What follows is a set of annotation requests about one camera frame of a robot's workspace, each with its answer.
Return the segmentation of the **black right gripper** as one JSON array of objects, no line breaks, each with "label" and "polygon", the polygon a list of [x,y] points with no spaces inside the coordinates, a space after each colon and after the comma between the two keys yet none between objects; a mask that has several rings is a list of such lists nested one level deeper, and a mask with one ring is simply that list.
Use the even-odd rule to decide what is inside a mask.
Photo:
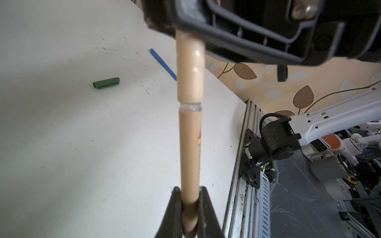
[{"label": "black right gripper", "polygon": [[380,1],[206,1],[210,50],[232,62],[318,66],[380,45]]}]

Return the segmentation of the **beige pen cap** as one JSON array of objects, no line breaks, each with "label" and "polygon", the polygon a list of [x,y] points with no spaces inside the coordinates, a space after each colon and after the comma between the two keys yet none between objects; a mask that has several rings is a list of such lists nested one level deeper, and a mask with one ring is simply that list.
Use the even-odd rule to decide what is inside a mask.
[{"label": "beige pen cap", "polygon": [[182,104],[199,104],[204,97],[205,42],[176,30],[177,95]]}]

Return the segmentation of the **blue pen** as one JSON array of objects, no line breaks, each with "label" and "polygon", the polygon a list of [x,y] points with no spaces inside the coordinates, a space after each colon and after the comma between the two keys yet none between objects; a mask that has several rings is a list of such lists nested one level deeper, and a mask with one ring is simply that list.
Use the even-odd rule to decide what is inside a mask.
[{"label": "blue pen", "polygon": [[171,75],[171,77],[177,81],[176,74],[170,69],[170,67],[164,62],[164,60],[158,55],[154,49],[149,50],[152,56],[160,63],[160,65]]}]

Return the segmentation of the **beige pen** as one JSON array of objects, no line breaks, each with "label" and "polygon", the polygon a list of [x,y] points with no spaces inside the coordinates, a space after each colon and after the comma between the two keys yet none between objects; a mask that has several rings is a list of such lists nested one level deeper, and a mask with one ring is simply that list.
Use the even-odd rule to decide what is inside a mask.
[{"label": "beige pen", "polygon": [[183,234],[196,236],[201,152],[201,104],[181,103],[179,108],[181,200]]}]

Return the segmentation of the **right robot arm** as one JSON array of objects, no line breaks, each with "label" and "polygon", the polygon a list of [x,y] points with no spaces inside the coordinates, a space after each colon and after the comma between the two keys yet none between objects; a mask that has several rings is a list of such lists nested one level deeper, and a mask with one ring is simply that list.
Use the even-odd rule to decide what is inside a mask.
[{"label": "right robot arm", "polygon": [[[233,62],[278,66],[284,82],[290,65],[319,66],[334,57],[357,58],[381,33],[380,1],[143,1],[149,28],[174,36],[192,33],[206,49]],[[280,160],[327,134],[381,115],[381,86],[329,107],[265,126],[269,157]]]}]

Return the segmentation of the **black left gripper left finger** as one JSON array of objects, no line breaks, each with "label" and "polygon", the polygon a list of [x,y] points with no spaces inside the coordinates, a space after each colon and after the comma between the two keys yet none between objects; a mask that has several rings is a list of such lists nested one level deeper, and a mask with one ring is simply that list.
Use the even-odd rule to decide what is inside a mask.
[{"label": "black left gripper left finger", "polygon": [[182,200],[181,189],[174,187],[161,225],[155,238],[182,238]]}]

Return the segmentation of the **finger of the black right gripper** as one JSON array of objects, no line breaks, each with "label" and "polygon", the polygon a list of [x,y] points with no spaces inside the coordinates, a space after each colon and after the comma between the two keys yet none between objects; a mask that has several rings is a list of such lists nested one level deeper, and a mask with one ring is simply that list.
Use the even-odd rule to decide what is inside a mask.
[{"label": "finger of the black right gripper", "polygon": [[142,1],[144,20],[150,29],[174,36],[176,30],[207,37],[205,1]]}]

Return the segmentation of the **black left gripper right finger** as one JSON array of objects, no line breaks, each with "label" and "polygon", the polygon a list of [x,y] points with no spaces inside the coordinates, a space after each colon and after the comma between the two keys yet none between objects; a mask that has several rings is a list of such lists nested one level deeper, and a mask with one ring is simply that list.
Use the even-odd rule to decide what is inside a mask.
[{"label": "black left gripper right finger", "polygon": [[198,199],[198,238],[225,238],[215,214],[209,193],[205,186],[200,187]]}]

